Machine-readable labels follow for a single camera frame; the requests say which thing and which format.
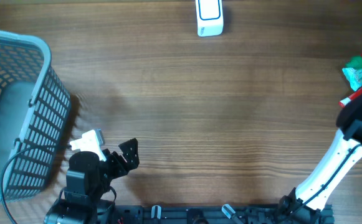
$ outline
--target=wire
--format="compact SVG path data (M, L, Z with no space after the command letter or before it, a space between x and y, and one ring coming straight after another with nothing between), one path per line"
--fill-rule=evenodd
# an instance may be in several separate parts
M110 190L112 190L113 194L114 194L114 200L113 200L113 203L108 207L106 208L106 210L104 212L98 212L98 215L103 215L104 213L106 213L107 211L109 211L110 209L112 209L115 201L116 201L116 198L117 198L117 193L116 193L116 190L114 190L114 188L112 186L110 186Z
M66 187L63 187L62 190L59 192L59 197L57 198L57 201L54 203L53 206L57 205L60 202L60 199L62 199L63 191L66 189Z
M354 154L355 150L362 146L362 144L357 144L356 146L354 146L349 153L347 154L347 156L344 158L343 162L341 162L340 166L337 167L337 170L331 175L331 177L329 178L329 180L322 185L321 189L315 193L314 195L312 195L312 197L310 197L307 201L305 201L301 206L299 206L298 208L296 208L296 210L290 212L290 215L286 218L284 218L283 220L277 222L277 224L280 224L282 222L285 222L287 220L290 220L294 214L296 214L298 211L300 211L304 206L306 206L308 203L310 203L314 198L316 198L318 195L320 195L330 184L330 182L332 182L332 180L336 177L336 175L339 173L339 171L341 170L341 168L343 168L343 166L345 165L345 163L347 162L347 160L352 156L352 154Z
M49 147L55 147L55 146L33 146L33 147L30 147L30 148L27 148L27 149L23 149L23 150L19 151L18 153L16 153L15 155L13 155L13 156L5 163L5 166L4 166L3 170L2 170L1 178L0 178L0 195L1 195L2 206L3 206L4 209L5 209L6 215L9 217L10 221L11 221L13 224L17 224L17 222L15 221L15 219L13 218L13 216L12 216L12 214L10 213L9 209L7 208L6 201L5 201L5 196L4 196L4 176L5 176L5 171L6 171L7 167L9 166L9 164L10 164L14 159L16 159L20 154L23 154L23 153L28 152L28 151L33 150L33 149L49 148ZM68 148L68 147L71 147L71 146L68 145L68 146L59 146L59 147ZM62 192L63 192L63 189L60 191L59 197L62 196Z

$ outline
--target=white box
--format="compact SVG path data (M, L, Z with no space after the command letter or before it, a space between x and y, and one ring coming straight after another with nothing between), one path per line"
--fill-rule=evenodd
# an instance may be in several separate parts
M208 37L219 35L224 29L222 0L196 0L198 35Z

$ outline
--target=wooden table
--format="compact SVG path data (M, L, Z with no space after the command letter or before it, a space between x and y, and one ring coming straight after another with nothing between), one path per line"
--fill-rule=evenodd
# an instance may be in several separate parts
M112 182L118 205L276 203L334 137L362 2L224 1L224 16L222 35L199 38L192 1L0 6L0 29L50 45L70 139L101 128L119 151L138 138L139 168ZM73 153L44 192L9 204L19 223L43 221ZM329 203L337 223L362 223L362 161Z

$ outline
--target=gray basket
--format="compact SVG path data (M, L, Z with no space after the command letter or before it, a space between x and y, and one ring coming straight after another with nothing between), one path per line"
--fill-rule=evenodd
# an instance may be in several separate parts
M50 67L50 50L40 38L0 31L0 175L8 200L32 197L47 183L70 111L70 95Z

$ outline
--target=metal clamp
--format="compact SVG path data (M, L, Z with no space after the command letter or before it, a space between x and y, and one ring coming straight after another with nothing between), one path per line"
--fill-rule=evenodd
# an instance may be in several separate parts
M236 224L243 224L243 222L237 217L235 210L230 205L223 205L221 210L228 219L233 220Z
M151 208L151 219L161 219L161 207L159 205Z

